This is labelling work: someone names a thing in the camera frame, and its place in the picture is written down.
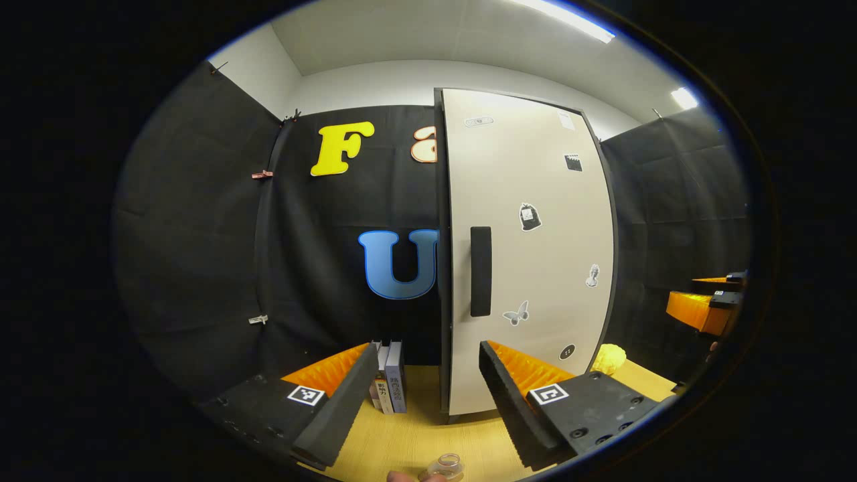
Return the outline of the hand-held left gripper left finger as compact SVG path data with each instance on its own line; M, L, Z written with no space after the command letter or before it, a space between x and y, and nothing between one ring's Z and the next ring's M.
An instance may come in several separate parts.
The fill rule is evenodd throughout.
M377 345L364 343L286 376L252 376L202 402L201 410L267 457L327 469L339 457L377 367Z

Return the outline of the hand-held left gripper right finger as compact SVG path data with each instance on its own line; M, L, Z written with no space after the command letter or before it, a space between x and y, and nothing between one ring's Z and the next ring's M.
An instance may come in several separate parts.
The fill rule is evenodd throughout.
M587 457L673 405L592 370L572 376L494 341L479 369L521 463L533 471Z

